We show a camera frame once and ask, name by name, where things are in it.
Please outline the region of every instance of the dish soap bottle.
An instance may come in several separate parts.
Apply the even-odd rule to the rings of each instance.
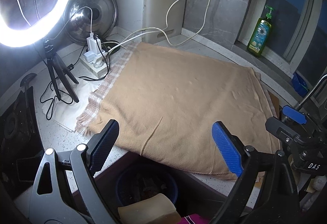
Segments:
[[[268,8],[269,12],[266,14],[264,18],[259,18],[258,23],[255,26],[255,30],[251,36],[249,44],[247,45],[247,50],[251,54],[260,57],[262,51],[264,50],[267,38],[271,31],[271,13],[274,9],[270,6],[264,6],[264,8]]]

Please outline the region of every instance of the pink cloth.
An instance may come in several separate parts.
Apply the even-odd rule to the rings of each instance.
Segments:
[[[193,215],[189,215],[189,216],[182,218],[182,220],[178,224],[193,224],[193,223],[208,224],[209,220],[206,220],[206,219],[200,217],[198,214],[193,214]]]

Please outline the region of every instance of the blue gripper pad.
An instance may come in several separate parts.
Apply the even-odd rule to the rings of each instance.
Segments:
[[[105,127],[103,131],[105,131],[105,133],[102,135],[102,140],[98,142],[90,154],[89,170],[91,175],[94,175],[97,171],[102,169],[104,162],[114,146],[119,135],[118,122],[114,121],[109,128]]]
[[[296,121],[298,124],[306,124],[306,122],[307,122],[304,114],[293,109],[292,107],[290,107],[288,105],[283,107],[283,114],[285,116],[291,118],[293,121]]]
[[[229,170],[240,177],[243,172],[241,155],[218,122],[212,125],[212,137]]]

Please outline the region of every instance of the metal pot lid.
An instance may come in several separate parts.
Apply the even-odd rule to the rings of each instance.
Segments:
[[[87,6],[93,11],[92,32],[106,37],[115,26],[118,9],[115,0],[69,0],[63,14],[63,24],[80,8]],[[91,10],[82,9],[65,26],[68,37],[84,45],[90,36]]]

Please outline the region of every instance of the bottle label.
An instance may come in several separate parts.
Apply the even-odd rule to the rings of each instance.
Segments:
[[[269,27],[264,23],[260,23],[257,28],[256,33],[254,34],[254,36],[251,39],[249,48],[251,50],[259,53],[268,33],[269,33]]]

